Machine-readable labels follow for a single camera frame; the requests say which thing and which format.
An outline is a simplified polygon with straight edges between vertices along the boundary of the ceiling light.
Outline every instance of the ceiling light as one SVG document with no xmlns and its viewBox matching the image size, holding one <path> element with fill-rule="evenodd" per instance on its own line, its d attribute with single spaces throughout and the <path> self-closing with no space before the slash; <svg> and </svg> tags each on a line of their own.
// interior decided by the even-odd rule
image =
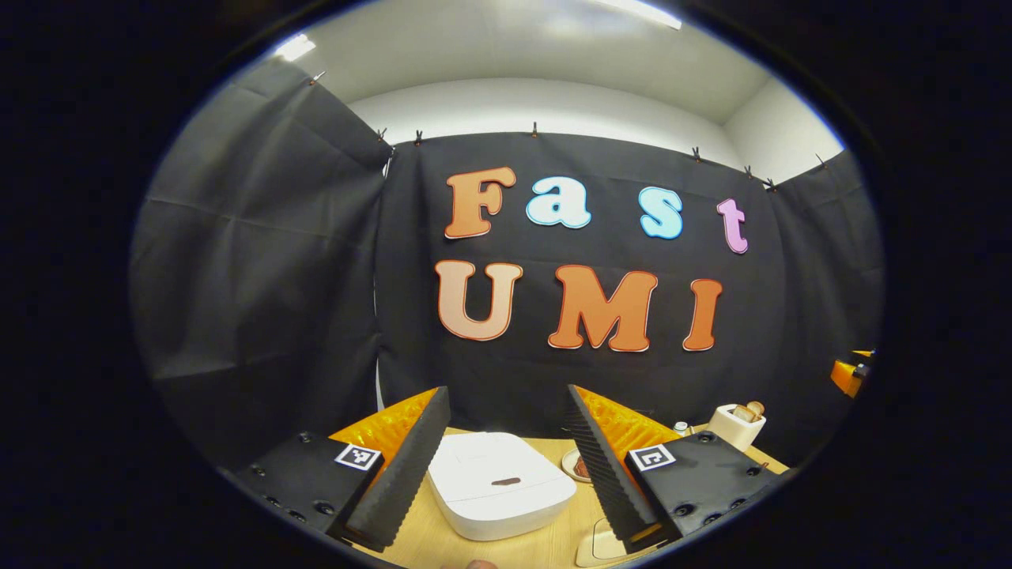
<svg viewBox="0 0 1012 569">
<path fill-rule="evenodd" d="M 642 18 L 662 23 L 674 29 L 682 28 L 682 20 L 675 16 L 659 10 L 649 4 L 644 4 L 638 0 L 594 0 L 598 4 L 606 4 L 620 10 L 636 14 Z"/>
<path fill-rule="evenodd" d="M 274 55 L 281 56 L 284 58 L 284 61 L 296 61 L 308 54 L 313 48 L 316 48 L 316 44 L 310 42 L 310 38 L 305 33 L 300 33 L 282 44 L 280 48 L 274 51 Z"/>
</svg>

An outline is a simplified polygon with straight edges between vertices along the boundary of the light blue letter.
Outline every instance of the light blue letter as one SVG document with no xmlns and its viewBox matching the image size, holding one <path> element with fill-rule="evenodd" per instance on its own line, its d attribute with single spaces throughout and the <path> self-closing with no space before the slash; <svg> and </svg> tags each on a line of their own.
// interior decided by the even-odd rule
<svg viewBox="0 0 1012 569">
<path fill-rule="evenodd" d="M 555 188 L 559 193 L 549 193 Z M 534 182 L 535 195 L 527 202 L 527 218 L 537 225 L 562 223 L 570 229 L 580 229 L 590 223 L 587 211 L 587 188 L 566 176 L 552 176 Z"/>
<path fill-rule="evenodd" d="M 682 234 L 682 200 L 670 189 L 645 187 L 640 191 L 640 207 L 647 215 L 640 218 L 640 225 L 647 235 L 674 239 Z"/>
</svg>

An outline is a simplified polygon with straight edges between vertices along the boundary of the orange letter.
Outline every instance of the orange letter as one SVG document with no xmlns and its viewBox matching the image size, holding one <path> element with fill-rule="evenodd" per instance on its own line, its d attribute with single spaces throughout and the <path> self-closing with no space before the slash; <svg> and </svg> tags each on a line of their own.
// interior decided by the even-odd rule
<svg viewBox="0 0 1012 569">
<path fill-rule="evenodd" d="M 482 191 L 482 184 L 485 182 L 489 182 L 489 185 Z M 447 239 L 460 239 L 488 233 L 492 229 L 492 223 L 482 219 L 482 206 L 485 206 L 491 216 L 499 213 L 503 205 L 503 188 L 500 183 L 506 187 L 516 183 L 513 170 L 503 166 L 446 178 L 446 185 L 453 188 L 453 218 L 443 235 Z"/>
<path fill-rule="evenodd" d="M 696 307 L 692 312 L 692 328 L 682 340 L 687 351 L 702 351 L 713 347 L 713 315 L 716 313 L 716 297 L 724 291 L 716 280 L 697 278 L 689 286 L 696 297 Z"/>
<path fill-rule="evenodd" d="M 439 261 L 439 320 L 453 334 L 483 342 L 498 338 L 509 327 L 513 313 L 513 282 L 523 274 L 523 268 L 510 263 L 492 263 L 485 274 L 492 278 L 492 310 L 485 322 L 468 318 L 463 303 L 468 298 L 468 278 L 475 274 L 475 265 L 467 261 Z"/>
<path fill-rule="evenodd" d="M 563 310 L 559 329 L 549 336 L 549 345 L 565 349 L 582 346 L 582 319 L 594 348 L 601 347 L 615 322 L 618 331 L 608 341 L 608 347 L 615 351 L 646 351 L 650 347 L 647 315 L 657 276 L 642 270 L 626 272 L 610 300 L 605 300 L 601 282 L 589 266 L 563 265 L 556 270 L 556 278 L 563 281 Z"/>
</svg>

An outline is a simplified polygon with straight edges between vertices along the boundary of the black curtain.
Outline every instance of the black curtain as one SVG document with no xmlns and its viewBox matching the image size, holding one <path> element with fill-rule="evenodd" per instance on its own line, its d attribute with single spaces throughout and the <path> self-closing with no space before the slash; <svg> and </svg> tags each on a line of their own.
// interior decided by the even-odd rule
<svg viewBox="0 0 1012 569">
<path fill-rule="evenodd" d="M 212 462 L 375 410 L 373 246 L 391 148 L 304 71 L 259 62 L 155 175 L 132 252 L 157 389 Z"/>
<path fill-rule="evenodd" d="M 849 407 L 829 372 L 848 350 L 873 347 L 882 294 L 876 222 L 857 166 L 847 153 L 827 165 L 771 193 L 726 166 L 591 137 L 488 134 L 398 145 L 384 187 L 375 266 L 384 398 L 447 385 L 452 425 L 550 437 L 566 436 L 569 383 L 669 425 L 704 422 L 718 405 L 755 399 L 769 417 L 756 443 L 796 464 Z M 516 182 L 503 188 L 497 215 L 483 214 L 489 233 L 446 239 L 447 178 L 503 166 Z M 585 185 L 588 225 L 569 229 L 527 219 L 531 186 L 547 176 Z M 684 226 L 677 238 L 652 238 L 641 228 L 638 194 L 647 186 L 680 196 Z M 727 198 L 745 214 L 744 254 L 725 239 L 716 206 Z M 466 308 L 476 320 L 491 305 L 486 265 L 523 267 L 502 336 L 462 339 L 440 323 L 434 265 L 445 259 L 475 265 Z M 627 271 L 657 275 L 650 348 L 551 347 L 563 299 L 555 271 L 564 264 L 592 267 L 606 296 Z M 682 340 L 697 278 L 719 280 L 724 291 L 713 347 L 689 352 Z"/>
</svg>

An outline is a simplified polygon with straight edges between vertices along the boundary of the small plate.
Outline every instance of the small plate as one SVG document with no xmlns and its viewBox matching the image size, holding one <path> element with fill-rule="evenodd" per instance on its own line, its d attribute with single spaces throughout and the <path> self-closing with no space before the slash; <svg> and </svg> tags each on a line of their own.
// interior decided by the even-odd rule
<svg viewBox="0 0 1012 569">
<path fill-rule="evenodd" d="M 579 480 L 580 482 L 590 482 L 589 478 L 585 478 L 576 473 L 576 462 L 580 460 L 580 450 L 573 449 L 566 456 L 563 457 L 562 466 L 563 472 L 570 475 L 574 480 Z"/>
</svg>

